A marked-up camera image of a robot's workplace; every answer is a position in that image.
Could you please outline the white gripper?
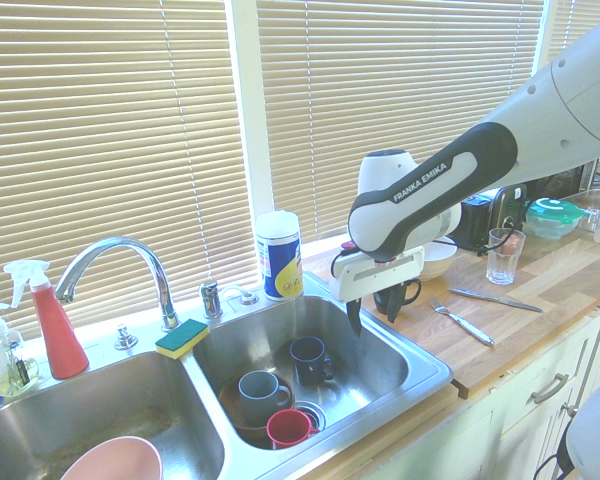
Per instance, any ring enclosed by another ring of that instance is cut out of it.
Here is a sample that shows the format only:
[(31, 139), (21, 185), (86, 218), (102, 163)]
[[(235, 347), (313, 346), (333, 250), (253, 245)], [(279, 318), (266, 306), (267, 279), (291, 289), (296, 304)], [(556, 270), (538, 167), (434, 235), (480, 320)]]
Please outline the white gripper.
[(424, 268), (423, 246), (405, 250), (393, 260), (378, 262), (355, 248), (343, 250), (332, 263), (329, 281), (331, 296), (346, 303), (346, 312), (353, 333), (362, 333), (361, 298), (389, 288), (387, 319), (394, 323), (404, 302), (404, 281), (417, 278)]

